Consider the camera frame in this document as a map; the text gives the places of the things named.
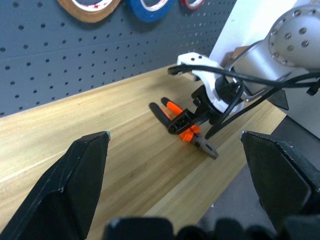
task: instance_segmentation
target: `white wall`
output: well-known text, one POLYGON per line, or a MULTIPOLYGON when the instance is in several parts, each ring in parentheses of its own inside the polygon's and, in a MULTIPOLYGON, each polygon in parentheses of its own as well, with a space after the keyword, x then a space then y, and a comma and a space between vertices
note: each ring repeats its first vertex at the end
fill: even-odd
POLYGON ((227 52, 264 39, 282 14, 292 7, 309 2, 310 0, 237 0, 209 58, 221 63, 227 52))

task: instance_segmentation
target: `pegboard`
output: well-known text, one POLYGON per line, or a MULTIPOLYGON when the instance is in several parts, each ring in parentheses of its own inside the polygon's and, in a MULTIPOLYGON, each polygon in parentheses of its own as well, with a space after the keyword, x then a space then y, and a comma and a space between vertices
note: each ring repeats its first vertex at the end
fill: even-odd
POLYGON ((235 2, 206 0, 190 11, 177 0, 144 23, 121 1, 84 23, 57 0, 2 0, 0 117, 171 65, 182 53, 208 56, 235 2))

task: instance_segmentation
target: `wooden tabletop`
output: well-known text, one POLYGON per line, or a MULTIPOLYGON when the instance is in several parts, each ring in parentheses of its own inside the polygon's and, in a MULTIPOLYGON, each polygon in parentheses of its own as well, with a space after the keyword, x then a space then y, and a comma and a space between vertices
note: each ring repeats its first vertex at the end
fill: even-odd
POLYGON ((220 154, 213 160, 168 134, 148 107, 168 97, 194 109, 201 82, 191 79, 161 68, 1 118, 0 231, 74 140, 106 130, 111 142, 87 239, 101 239, 116 217, 163 216, 175 230, 195 224, 245 165, 242 130, 270 134, 285 114, 265 101, 239 117, 210 139, 220 154))

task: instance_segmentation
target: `orange pliers handle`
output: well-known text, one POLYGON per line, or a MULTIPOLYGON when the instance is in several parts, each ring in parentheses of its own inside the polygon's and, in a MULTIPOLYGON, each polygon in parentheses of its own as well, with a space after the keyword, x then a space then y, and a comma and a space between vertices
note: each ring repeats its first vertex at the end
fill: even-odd
MULTIPOLYGON (((172 112, 175 116, 179 115, 183 112, 182 108, 175 104, 173 101, 170 101, 168 98, 161 98, 161 102, 165 105, 170 112, 172 112)), ((164 124, 166 127, 170 124, 172 117, 164 111, 164 109, 160 108, 156 103, 152 102, 149 105, 153 114, 164 124)), ((200 127, 197 125, 193 125, 184 132, 180 133, 179 136, 184 142, 191 142, 194 134, 200 133, 200 127)))

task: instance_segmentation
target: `red tape roll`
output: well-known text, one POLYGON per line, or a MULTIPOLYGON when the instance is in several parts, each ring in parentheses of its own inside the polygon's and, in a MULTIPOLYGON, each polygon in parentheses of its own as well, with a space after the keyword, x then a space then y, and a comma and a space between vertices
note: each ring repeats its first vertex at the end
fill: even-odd
POLYGON ((181 0, 181 3, 188 9, 195 10, 204 4, 205 0, 195 0, 193 3, 189 3, 190 0, 181 0))

